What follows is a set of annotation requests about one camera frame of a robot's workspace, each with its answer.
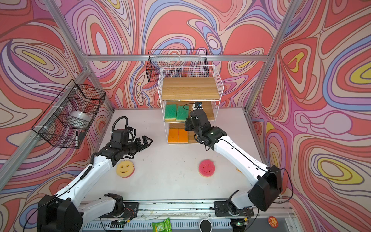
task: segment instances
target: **aluminum frame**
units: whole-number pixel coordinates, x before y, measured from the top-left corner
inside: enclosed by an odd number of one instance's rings
[[[148,55],[90,55],[83,54],[85,61],[148,61]],[[269,55],[207,55],[208,61],[268,61]]]
[[[284,39],[284,37],[286,35],[287,29],[290,26],[292,18],[294,17],[294,15],[296,13],[296,10],[298,9],[301,2],[302,2],[302,0],[295,0],[295,1],[290,2],[289,6],[286,10],[285,16],[283,17],[283,20],[281,22],[281,25],[280,25],[280,27],[277,31],[277,35],[274,38],[272,46],[269,50],[269,53],[268,53],[269,58],[268,58],[267,62],[263,65],[262,69],[260,70],[260,74],[255,81],[255,84],[254,84],[254,86],[251,90],[249,98],[247,99],[247,102],[246,102],[246,105],[245,105],[245,110],[247,110],[251,106],[253,99],[258,94],[258,92],[259,92],[259,90],[262,86],[262,83],[264,81],[264,78],[267,76],[269,68],[270,68],[270,66],[272,65],[272,63],[275,59],[278,48],[281,45],[282,40]]]
[[[252,92],[248,98],[248,101],[244,107],[244,110],[247,111],[248,107],[250,106],[252,99],[256,96],[258,93],[258,90],[260,89],[262,82],[264,80],[264,77],[267,75],[268,69],[270,65],[272,64],[275,54],[278,51],[278,47],[281,44],[283,37],[285,35],[285,32],[287,31],[288,26],[291,23],[291,20],[296,13],[296,10],[298,6],[300,5],[302,0],[295,0],[291,1],[288,9],[283,17],[282,23],[280,25],[280,28],[277,31],[277,35],[275,36],[272,46],[269,50],[268,55],[210,55],[208,56],[209,61],[263,61],[265,64],[263,65],[260,75],[258,76],[256,83],[254,84],[254,87],[252,89]],[[98,78],[96,77],[95,73],[91,70],[89,62],[90,61],[147,61],[148,55],[88,55],[84,54],[82,49],[79,47],[75,37],[72,34],[72,31],[70,30],[64,16],[62,15],[59,7],[56,5],[55,0],[44,0],[45,5],[47,6],[49,12],[51,13],[52,17],[54,18],[55,22],[59,26],[60,30],[62,31],[63,37],[66,39],[66,41],[71,46],[72,50],[75,53],[76,58],[80,62],[80,64],[84,67],[83,72],[81,72],[76,79],[76,83],[82,83],[86,79],[88,75],[90,75],[90,80],[92,81],[93,85],[99,89],[102,89],[102,85],[99,83]],[[56,105],[63,100],[63,96],[59,98],[59,100],[56,102]],[[110,118],[113,113],[113,108],[111,103],[106,99],[105,103],[109,109]],[[46,116],[41,120],[45,120],[47,116],[50,116],[49,114],[46,114]],[[250,129],[252,130],[253,137],[255,142],[257,140],[255,139],[256,132],[252,129],[252,123],[251,119],[248,120],[249,115],[245,114],[247,122],[250,126]],[[29,153],[32,151],[32,149],[35,147],[37,142],[40,140],[40,137],[32,132],[29,137],[22,143],[21,146],[18,147],[18,149],[13,153],[13,155],[4,163],[0,170],[0,190],[6,185],[8,180],[13,176],[14,172],[18,169],[18,167],[22,164],[24,159],[29,155]],[[264,151],[259,149],[260,146],[258,146],[258,151],[260,153],[261,157],[264,156]]]
[[[87,78],[89,72],[87,69],[84,69],[76,78],[76,83],[83,83]],[[72,88],[67,89],[62,96],[56,101],[54,106],[59,106],[68,96]],[[38,125],[44,125],[47,120],[54,114],[57,110],[57,107],[52,107],[48,113],[39,121]],[[4,165],[0,169],[0,191],[5,187],[8,183],[10,178],[14,175],[17,171],[19,166],[23,163],[23,161],[27,158],[30,152],[34,149],[37,145],[41,137],[35,133],[33,130],[30,130],[30,134],[28,137],[23,141],[23,143],[17,148],[17,150],[10,156],[10,158],[5,161]]]
[[[98,78],[96,77],[95,73],[91,70],[89,62],[86,62],[84,57],[82,56],[83,51],[79,47],[77,40],[73,36],[71,29],[69,28],[66,19],[64,18],[62,12],[60,11],[59,7],[55,3],[54,0],[44,0],[46,7],[48,8],[50,14],[54,18],[55,22],[57,23],[58,27],[62,31],[62,36],[67,40],[69,45],[71,46],[73,52],[75,53],[76,58],[80,62],[80,64],[86,68],[90,72],[90,80],[92,81],[94,87],[104,90]],[[113,108],[109,100],[105,99],[104,101],[108,107],[108,109],[113,112]]]

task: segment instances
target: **marker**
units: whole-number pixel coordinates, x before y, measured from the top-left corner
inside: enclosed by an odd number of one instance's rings
[[[78,132],[76,131],[76,136],[75,136],[75,147],[78,147],[79,146],[79,141],[78,141]]]

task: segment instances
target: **red sticker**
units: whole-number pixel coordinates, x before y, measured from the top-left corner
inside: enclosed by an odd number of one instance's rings
[[[270,224],[271,227],[277,228],[278,227],[278,221],[275,217],[269,216],[268,218],[268,223]]]

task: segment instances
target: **round white object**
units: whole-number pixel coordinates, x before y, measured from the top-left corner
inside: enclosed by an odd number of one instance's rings
[[[210,225],[209,226],[206,226],[206,227],[208,227],[210,230],[207,230],[207,231],[202,231],[201,230],[201,223],[203,222],[203,221],[207,221],[207,222],[204,222],[204,223],[209,223]],[[201,221],[200,221],[200,223],[199,223],[199,225],[198,225],[198,228],[200,229],[200,231],[201,232],[211,232],[212,230],[213,230],[213,224],[211,223],[211,221],[209,221],[208,219],[202,219]]]
[[[78,118],[78,119],[85,120],[87,122],[90,122],[90,120],[91,120],[91,118],[86,113],[81,112],[81,111],[72,111],[70,113],[70,116]],[[68,121],[69,124],[73,125],[74,127],[85,128],[84,123],[78,123],[76,120],[74,120],[71,117],[68,117],[67,121]]]
[[[81,112],[81,111],[72,111],[70,113],[70,116],[73,116],[75,118],[79,118],[79,119],[82,119],[82,120],[85,120],[85,121],[88,121],[90,122],[91,118],[84,112]]]

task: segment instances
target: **white tabletop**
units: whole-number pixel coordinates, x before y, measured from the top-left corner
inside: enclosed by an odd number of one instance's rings
[[[120,116],[129,118],[128,125],[137,129],[137,137],[146,135],[153,139],[153,143],[131,160],[135,166],[132,176],[119,177],[115,166],[84,200],[96,200],[106,193],[119,194],[124,200],[228,198],[235,190],[246,190],[251,186],[229,160],[213,150],[205,151],[201,144],[168,145],[161,110],[116,110],[101,148],[109,142],[112,124]],[[215,126],[260,160],[242,109],[219,109]],[[124,127],[125,119],[122,119],[116,129]],[[198,165],[205,159],[212,160],[216,167],[214,175],[209,178],[198,173]]]

